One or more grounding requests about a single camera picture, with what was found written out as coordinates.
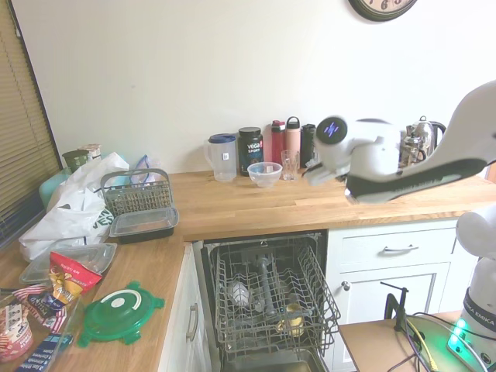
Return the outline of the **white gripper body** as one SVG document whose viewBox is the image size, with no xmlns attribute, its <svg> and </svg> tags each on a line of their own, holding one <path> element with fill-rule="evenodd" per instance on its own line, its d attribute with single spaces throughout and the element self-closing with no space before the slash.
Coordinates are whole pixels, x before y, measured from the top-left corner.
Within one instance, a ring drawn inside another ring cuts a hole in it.
<svg viewBox="0 0 496 372">
<path fill-rule="evenodd" d="M 350 171 L 350 162 L 320 162 L 312 167 L 309 167 L 302 177 L 310 185 L 319 185 L 327 181 L 344 182 L 347 174 Z"/>
</svg>

